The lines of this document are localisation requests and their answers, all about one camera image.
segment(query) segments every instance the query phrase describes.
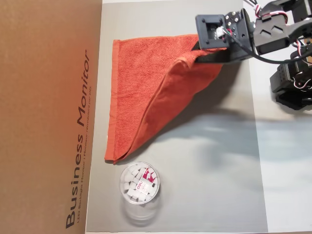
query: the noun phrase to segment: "red label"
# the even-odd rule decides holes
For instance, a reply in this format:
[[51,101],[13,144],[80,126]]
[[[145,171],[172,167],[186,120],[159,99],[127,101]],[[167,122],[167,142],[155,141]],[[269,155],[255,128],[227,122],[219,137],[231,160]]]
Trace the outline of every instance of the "red label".
[[151,174],[149,173],[148,169],[145,170],[145,173],[142,176],[144,179],[148,180],[149,182],[153,183],[155,179],[152,178]]

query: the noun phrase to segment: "white block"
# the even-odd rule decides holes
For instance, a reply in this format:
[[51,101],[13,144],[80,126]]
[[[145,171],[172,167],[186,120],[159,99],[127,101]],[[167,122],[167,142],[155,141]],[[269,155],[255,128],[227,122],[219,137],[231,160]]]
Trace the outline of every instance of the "white block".
[[126,174],[125,175],[125,182],[131,182],[134,177],[135,176],[133,174],[130,174],[130,173]]
[[141,193],[140,196],[138,196],[138,201],[145,201],[146,195]]
[[141,169],[141,167],[142,167],[142,164],[138,164],[138,165],[136,166],[136,169],[139,171],[139,170]]
[[130,183],[130,188],[134,190],[134,189],[136,189],[136,185],[137,185],[136,183],[131,182]]
[[154,192],[154,191],[156,191],[157,190],[157,185],[155,185],[154,187],[153,186],[149,186],[148,187],[148,192],[149,193],[152,193],[152,192]]
[[136,176],[138,174],[138,170],[135,169],[133,172],[132,172],[133,176]]
[[152,192],[150,193],[151,197],[153,197],[153,196],[155,195],[155,193],[156,193],[156,191],[152,191]]
[[123,184],[123,189],[126,191],[126,190],[129,190],[130,189],[130,185],[129,183],[124,183]]
[[149,201],[149,200],[151,200],[151,199],[152,199],[152,196],[149,195],[149,194],[148,194],[148,195],[146,196],[146,198],[145,198],[145,200],[147,200],[147,201]]
[[141,179],[142,175],[143,175],[143,172],[142,172],[142,173],[139,172],[139,173],[136,175],[136,178],[137,178],[137,179]]
[[127,195],[133,196],[134,193],[135,193],[135,191],[133,189],[129,189],[127,192]]
[[136,169],[136,166],[135,166],[135,165],[129,167],[129,171],[130,171],[131,173],[132,173],[135,169]]
[[145,170],[146,170],[146,168],[145,168],[145,167],[141,167],[139,171],[144,173],[144,172],[145,172]]
[[145,163],[141,164],[141,166],[144,167],[144,168],[150,168],[150,166],[145,164]]
[[154,172],[154,169],[153,168],[149,168],[148,172],[152,174]]
[[134,183],[138,184],[139,179],[138,179],[138,178],[136,178],[136,177],[134,177],[132,181],[133,181]]
[[140,196],[141,192],[139,190],[134,190],[134,193],[132,195],[132,197],[134,199],[138,199],[138,197]]

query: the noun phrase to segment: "towel hem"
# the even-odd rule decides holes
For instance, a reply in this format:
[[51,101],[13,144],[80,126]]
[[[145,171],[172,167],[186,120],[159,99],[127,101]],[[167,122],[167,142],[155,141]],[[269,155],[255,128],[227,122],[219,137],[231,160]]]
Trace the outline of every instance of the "towel hem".
[[117,122],[117,91],[118,91],[118,60],[119,60],[119,42],[113,42],[113,57],[112,57],[112,84],[111,84],[111,109],[109,113],[108,136],[105,158],[116,159],[115,156],[115,136],[116,136],[116,122]]

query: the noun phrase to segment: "cable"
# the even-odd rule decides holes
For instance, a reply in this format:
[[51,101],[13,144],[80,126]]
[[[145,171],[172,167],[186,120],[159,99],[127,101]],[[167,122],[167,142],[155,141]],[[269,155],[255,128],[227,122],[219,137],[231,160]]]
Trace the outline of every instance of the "cable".
[[[301,41],[297,40],[297,50],[298,50],[298,54],[301,56]],[[305,59],[302,59],[302,61],[308,65],[312,65],[311,62],[306,61]]]
[[230,37],[234,40],[235,43],[237,43],[237,45],[243,49],[243,51],[245,51],[248,55],[254,57],[255,59],[258,59],[260,61],[263,62],[267,62],[267,63],[271,63],[271,64],[287,64],[287,63],[292,63],[292,62],[297,62],[300,61],[302,59],[305,59],[306,57],[309,57],[312,55],[312,51],[306,52],[303,56],[297,57],[297,58],[293,58],[293,59],[287,59],[284,61],[278,61],[278,60],[270,60],[267,58],[263,58],[259,55],[257,55],[255,52],[251,51],[250,49],[248,49],[246,46],[244,46],[237,38],[235,38],[234,36],[231,36],[230,33],[225,30],[224,28],[222,28],[222,30]]
[[288,22],[288,16],[287,16],[287,13],[285,11],[272,11],[270,13],[267,13],[265,15],[262,15],[260,16],[260,11],[262,10],[261,9],[261,6],[260,4],[256,4],[254,7],[254,12],[255,12],[255,16],[257,17],[257,19],[261,19],[262,17],[264,16],[276,16],[276,15],[283,15],[285,17],[285,23]]
[[228,32],[231,34],[231,36],[233,35],[233,31],[231,28],[227,28],[226,30],[228,30]]
[[301,87],[298,87],[297,85],[296,85],[296,80],[295,80],[295,78],[293,78],[293,85],[294,85],[294,87],[296,87],[297,89],[304,89],[306,86],[307,86],[307,84],[309,83],[309,81],[311,80],[311,79],[309,79],[309,80],[307,80],[307,82],[305,82],[305,84],[303,85],[303,86],[301,86]]

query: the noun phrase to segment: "gray surface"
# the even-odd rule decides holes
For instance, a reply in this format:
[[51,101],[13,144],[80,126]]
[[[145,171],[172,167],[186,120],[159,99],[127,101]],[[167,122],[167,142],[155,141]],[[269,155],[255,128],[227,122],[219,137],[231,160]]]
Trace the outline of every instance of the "gray surface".
[[[241,5],[240,0],[103,5],[87,231],[268,231],[248,62],[224,66],[217,80],[129,159],[115,166],[103,160],[113,39],[196,33],[195,15],[225,14]],[[151,163],[162,180],[156,214],[140,226],[125,216],[118,189],[121,171],[132,161]]]

